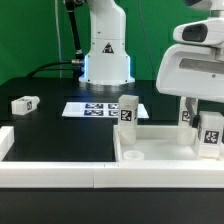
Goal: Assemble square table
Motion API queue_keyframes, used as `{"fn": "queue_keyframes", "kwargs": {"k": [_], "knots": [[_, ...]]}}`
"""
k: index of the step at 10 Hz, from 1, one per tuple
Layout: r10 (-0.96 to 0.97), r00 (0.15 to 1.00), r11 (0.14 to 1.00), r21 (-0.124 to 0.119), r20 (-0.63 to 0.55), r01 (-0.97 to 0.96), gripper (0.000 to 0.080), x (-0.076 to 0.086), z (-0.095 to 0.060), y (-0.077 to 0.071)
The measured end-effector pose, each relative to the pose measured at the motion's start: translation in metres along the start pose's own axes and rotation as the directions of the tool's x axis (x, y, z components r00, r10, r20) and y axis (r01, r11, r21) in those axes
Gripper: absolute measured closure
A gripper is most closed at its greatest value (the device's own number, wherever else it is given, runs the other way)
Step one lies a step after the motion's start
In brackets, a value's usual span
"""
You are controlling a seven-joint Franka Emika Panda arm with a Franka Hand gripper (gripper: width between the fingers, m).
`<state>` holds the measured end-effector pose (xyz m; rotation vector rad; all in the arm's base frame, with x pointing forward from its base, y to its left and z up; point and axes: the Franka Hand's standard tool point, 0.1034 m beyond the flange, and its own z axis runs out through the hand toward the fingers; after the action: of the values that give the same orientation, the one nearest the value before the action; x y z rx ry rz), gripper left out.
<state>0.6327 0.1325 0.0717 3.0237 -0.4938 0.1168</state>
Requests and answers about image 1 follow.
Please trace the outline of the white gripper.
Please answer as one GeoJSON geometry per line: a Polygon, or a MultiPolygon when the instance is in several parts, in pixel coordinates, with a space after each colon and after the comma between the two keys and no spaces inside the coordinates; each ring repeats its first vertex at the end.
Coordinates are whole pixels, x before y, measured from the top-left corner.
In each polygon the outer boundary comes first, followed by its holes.
{"type": "Polygon", "coordinates": [[[163,56],[156,87],[160,93],[189,97],[189,125],[197,128],[197,99],[224,103],[224,62],[216,59],[214,48],[175,44],[163,56]]]}

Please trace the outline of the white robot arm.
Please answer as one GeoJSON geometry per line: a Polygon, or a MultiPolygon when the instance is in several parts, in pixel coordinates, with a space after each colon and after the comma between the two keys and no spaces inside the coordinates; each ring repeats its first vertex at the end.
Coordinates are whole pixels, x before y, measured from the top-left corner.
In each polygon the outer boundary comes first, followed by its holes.
{"type": "MultiPolygon", "coordinates": [[[[224,0],[183,0],[189,8],[208,11],[206,20],[177,26],[160,64],[156,87],[163,94],[224,103],[224,0]]],[[[80,62],[79,82],[104,90],[132,85],[125,51],[126,14],[114,0],[64,0],[80,62]],[[90,10],[91,48],[81,49],[75,9],[90,10]]]]}

